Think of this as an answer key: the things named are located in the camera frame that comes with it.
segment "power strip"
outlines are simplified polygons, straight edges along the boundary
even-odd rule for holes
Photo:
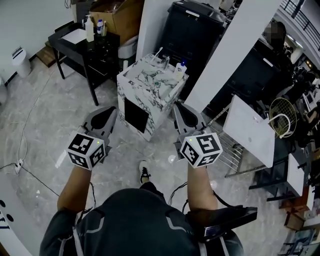
[[[15,169],[16,175],[19,175],[23,164],[24,164],[24,161],[22,161],[22,159],[19,159],[18,163],[15,164],[15,168],[14,169]]]

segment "railing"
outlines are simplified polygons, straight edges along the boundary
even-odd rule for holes
[[[297,6],[290,0],[283,0],[280,5],[301,26],[320,52],[320,34],[302,11],[296,12]]]

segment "white bottle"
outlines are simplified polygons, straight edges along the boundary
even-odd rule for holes
[[[175,71],[173,73],[173,78],[177,81],[180,81],[187,71],[186,61],[183,59],[182,63],[178,63],[175,67]]]
[[[95,40],[95,35],[94,35],[94,24],[91,21],[91,15],[87,15],[88,19],[85,23],[85,32],[86,32],[86,40],[88,42],[92,42]]]
[[[103,23],[102,19],[99,19],[99,20],[98,20],[98,23],[97,23],[97,25],[96,25],[96,31],[97,31],[97,33],[101,35],[103,28],[104,28],[104,23]]]

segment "electrical cord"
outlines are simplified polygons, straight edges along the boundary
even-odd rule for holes
[[[171,194],[169,201],[168,201],[168,205],[171,206],[172,205],[172,199],[175,196],[175,193],[179,190],[182,189],[183,187],[185,187],[188,184],[188,182],[183,183],[181,186],[178,186]]]
[[[182,207],[182,213],[184,214],[185,213],[185,207],[187,205],[187,203],[189,203],[189,200],[187,199]]]
[[[64,7],[69,9],[71,7],[71,2],[69,2],[69,0],[64,0]]]
[[[44,89],[46,88],[47,84],[49,83],[49,80],[50,80],[52,74],[55,72],[55,70],[56,70],[56,69],[54,69],[54,70],[51,72],[48,80],[46,81],[44,87],[42,88],[39,96],[38,96],[38,97],[36,98],[36,100],[34,101],[33,107],[30,109],[30,112],[29,112],[29,114],[28,114],[28,116],[27,116],[27,118],[26,118],[26,121],[25,121],[25,123],[24,123],[24,126],[23,126],[23,128],[22,128],[22,132],[21,132],[19,147],[18,147],[18,150],[17,150],[17,152],[16,152],[16,162],[17,162],[17,163],[19,162],[19,151],[20,151],[20,147],[21,147],[22,137],[23,137],[23,136],[24,136],[24,138],[25,138],[26,150],[25,150],[24,157],[22,158],[22,161],[24,161],[24,160],[26,159],[26,157],[27,157],[27,152],[28,152],[28,140],[27,140],[27,137],[26,137],[26,134],[25,134],[25,128],[26,128],[26,126],[27,126],[27,123],[28,123],[28,120],[29,120],[29,117],[30,117],[30,115],[31,115],[32,110],[36,107],[36,104],[37,104],[38,99],[39,99],[40,96],[42,95]]]
[[[8,166],[17,166],[16,163],[9,163],[3,167],[0,168],[0,170],[8,167]],[[21,166],[22,169],[24,169],[27,173],[29,173],[32,177],[34,177],[38,182],[40,182],[42,185],[44,185],[48,190],[50,190],[52,193],[54,193],[57,197],[59,197],[59,195],[54,192],[50,187],[48,187],[44,182],[42,182],[37,176],[35,176],[31,171],[27,170],[26,168],[24,168],[23,166]],[[96,202],[96,196],[95,196],[95,187],[92,184],[92,182],[90,182],[91,188],[92,188],[92,195],[93,195],[93,200],[94,200],[94,208],[97,208],[97,202]]]
[[[90,182],[90,185],[91,185],[91,188],[92,188],[92,195],[93,195],[93,200],[94,200],[94,209],[97,208],[97,202],[96,202],[96,196],[95,196],[95,187],[94,185],[92,184],[92,182]]]
[[[37,176],[35,176],[32,172],[28,171],[26,168],[21,166],[22,169],[24,169],[27,173],[32,175],[38,182],[40,182],[42,185],[44,185],[48,190],[50,190],[52,193],[54,193],[57,197],[59,196],[56,192],[54,192],[50,187],[48,187],[46,184],[44,184]]]
[[[175,196],[175,192],[177,192],[177,190],[179,190],[179,189],[182,189],[182,188],[185,187],[187,184],[188,184],[188,182],[183,183],[181,186],[179,186],[178,188],[176,188],[176,189],[172,192],[172,194],[171,194],[171,196],[170,196],[170,199],[169,199],[169,202],[168,202],[168,205],[169,205],[169,206],[172,205],[172,199],[173,199],[173,197]],[[214,196],[216,197],[216,199],[217,199],[221,204],[223,204],[223,205],[226,206],[226,207],[234,207],[234,206],[226,203],[223,199],[221,199],[221,197],[218,196],[214,190],[212,190],[212,192],[213,192]],[[189,200],[187,199],[187,200],[185,201],[183,207],[182,207],[182,213],[184,213],[185,208],[186,208],[186,205],[188,204],[188,202],[189,202]]]
[[[14,162],[13,163],[9,163],[9,164],[7,164],[7,165],[5,165],[5,166],[3,166],[3,167],[1,167],[0,168],[0,170],[2,170],[3,168],[5,168],[5,167],[8,167],[8,166],[12,166],[12,165],[16,165]]]

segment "faucet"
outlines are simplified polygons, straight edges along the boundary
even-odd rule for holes
[[[168,66],[169,66],[170,56],[169,55],[163,55],[162,57],[163,57],[163,59],[161,61],[161,64],[163,65],[163,70],[166,71]]]

